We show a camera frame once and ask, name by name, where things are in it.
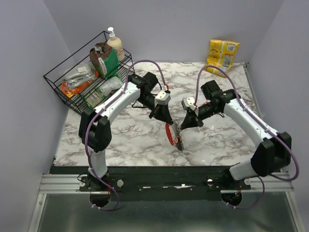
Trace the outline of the metal red key organizer plate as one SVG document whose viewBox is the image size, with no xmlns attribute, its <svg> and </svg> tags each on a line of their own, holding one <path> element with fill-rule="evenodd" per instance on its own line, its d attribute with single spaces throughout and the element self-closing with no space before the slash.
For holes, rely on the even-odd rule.
<svg viewBox="0 0 309 232">
<path fill-rule="evenodd" d="M 172 125 L 166 123 L 165 130 L 169 143 L 179 151 L 183 151 L 184 147 L 178 124 L 176 122 L 173 122 Z"/>
</svg>

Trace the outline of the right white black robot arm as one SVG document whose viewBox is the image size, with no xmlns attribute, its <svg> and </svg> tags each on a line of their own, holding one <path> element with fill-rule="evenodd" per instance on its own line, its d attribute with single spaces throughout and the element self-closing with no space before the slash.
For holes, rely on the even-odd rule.
<svg viewBox="0 0 309 232">
<path fill-rule="evenodd" d="M 241 127 L 256 147 L 256 151 L 249 160 L 226 170 L 222 177 L 225 188 L 234 189 L 242 179 L 253 176 L 265 177 L 291 163 L 289 150 L 292 138 L 287 132 L 279 133 L 268 126 L 247 107 L 233 89 L 223 91 L 215 81 L 208 81 L 201 90 L 209 102 L 197 107 L 193 97 L 184 98 L 182 106 L 186 116 L 181 129 L 202 127 L 203 120 L 223 113 Z"/>
</svg>

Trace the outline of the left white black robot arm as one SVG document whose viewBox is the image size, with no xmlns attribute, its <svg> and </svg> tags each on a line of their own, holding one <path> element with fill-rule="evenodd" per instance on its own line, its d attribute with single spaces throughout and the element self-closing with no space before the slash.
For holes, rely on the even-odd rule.
<svg viewBox="0 0 309 232">
<path fill-rule="evenodd" d="M 132 74 L 128 84 L 123 85 L 113 96 L 96 109 L 86 108 L 82 112 L 79 137 L 91 153 L 87 152 L 89 173 L 93 176 L 90 185 L 97 191 L 104 190 L 108 172 L 105 149 L 112 140 L 111 125 L 116 117 L 132 102 L 138 101 L 151 112 L 149 118 L 155 118 L 169 125 L 173 124 L 169 113 L 168 101 L 159 102 L 151 91 L 158 83 L 155 74 L 148 72 L 144 77 Z"/>
</svg>

